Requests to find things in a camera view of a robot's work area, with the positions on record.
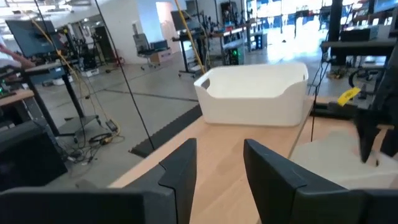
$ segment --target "person's arm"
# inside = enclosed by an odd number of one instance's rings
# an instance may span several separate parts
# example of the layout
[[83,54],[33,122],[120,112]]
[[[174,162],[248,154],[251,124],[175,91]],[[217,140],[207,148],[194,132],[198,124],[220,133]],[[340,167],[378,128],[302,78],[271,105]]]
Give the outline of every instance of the person's arm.
[[10,55],[14,60],[21,63],[21,67],[23,69],[33,68],[36,66],[35,63],[31,62],[30,60],[27,60],[25,57],[23,57],[21,55],[18,55],[16,53],[12,52],[3,44],[0,44],[0,52]]

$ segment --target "wooden tabletop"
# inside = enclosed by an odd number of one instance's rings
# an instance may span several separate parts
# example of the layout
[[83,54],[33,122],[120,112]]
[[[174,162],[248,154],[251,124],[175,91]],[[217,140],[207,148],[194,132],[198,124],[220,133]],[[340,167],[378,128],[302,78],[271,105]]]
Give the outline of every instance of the wooden tabletop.
[[201,117],[109,187],[126,186],[157,165],[188,138],[196,138],[197,183],[191,223],[254,224],[259,215],[246,178],[243,141],[246,138],[255,139],[289,157],[312,104],[312,100],[306,100],[302,122],[289,128],[207,124]]
[[8,96],[0,99],[0,106],[8,105],[10,103],[17,102],[32,97],[34,95],[32,90],[17,90],[16,93],[17,94],[14,96]]

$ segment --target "gray floor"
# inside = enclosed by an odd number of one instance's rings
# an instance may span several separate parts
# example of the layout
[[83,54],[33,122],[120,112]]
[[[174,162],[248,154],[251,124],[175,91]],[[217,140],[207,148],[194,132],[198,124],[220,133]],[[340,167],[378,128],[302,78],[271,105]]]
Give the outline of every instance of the gray floor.
[[[285,44],[270,45],[262,51],[246,54],[246,64],[303,62],[308,67],[309,80],[312,82],[320,63],[318,43],[319,39],[302,39]],[[155,133],[198,104],[195,102],[197,96],[193,87],[194,79],[189,75],[181,78],[177,76],[178,70],[182,68],[183,62],[180,54],[176,54],[172,61],[163,63],[160,68],[152,70],[142,71],[139,65],[124,66],[126,78],[149,134]],[[118,139],[119,143],[102,147],[96,155],[97,159],[88,165],[84,163],[70,165],[69,173],[50,183],[51,187],[73,187],[80,179],[86,179],[98,187],[105,187],[142,160],[142,158],[128,153],[128,150],[145,140],[147,136],[120,68],[111,73],[102,73],[92,77],[90,81],[86,82],[96,108],[91,104],[91,100],[83,99],[81,103],[85,113],[97,113],[105,122],[106,119],[97,102],[98,98],[107,114],[120,124],[121,134],[125,140]],[[348,88],[348,82],[344,79],[329,80],[325,77],[320,95],[339,96]],[[77,93],[80,92],[76,83],[74,89]],[[64,123],[63,118],[76,115],[65,87],[40,87],[39,91],[57,126]],[[85,129],[88,138],[103,132],[105,130],[99,127],[95,121]],[[72,145],[71,138],[61,138],[60,142]]]

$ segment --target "bin handle cutout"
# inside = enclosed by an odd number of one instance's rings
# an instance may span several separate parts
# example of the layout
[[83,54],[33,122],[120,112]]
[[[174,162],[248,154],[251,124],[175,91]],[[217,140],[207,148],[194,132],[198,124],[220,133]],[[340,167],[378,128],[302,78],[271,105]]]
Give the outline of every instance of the bin handle cutout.
[[206,79],[200,86],[202,86],[205,90],[207,90],[210,86],[210,79]]

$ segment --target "black floor mat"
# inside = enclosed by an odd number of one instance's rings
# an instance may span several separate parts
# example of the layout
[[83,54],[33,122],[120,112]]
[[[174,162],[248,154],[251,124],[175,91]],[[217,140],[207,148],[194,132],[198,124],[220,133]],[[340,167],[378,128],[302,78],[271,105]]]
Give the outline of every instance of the black floor mat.
[[[150,137],[155,147],[155,150],[158,149],[163,144],[165,144],[170,139],[172,139],[180,131],[184,130],[187,126],[192,124],[201,115],[202,113],[200,106],[196,105],[194,108],[190,109],[185,114],[181,115],[180,117],[172,121],[170,124],[164,126],[162,129],[157,131],[154,135]],[[150,144],[149,139],[145,139],[140,144],[133,147],[129,152],[137,156],[146,158],[151,153],[153,153],[153,151],[154,150]]]

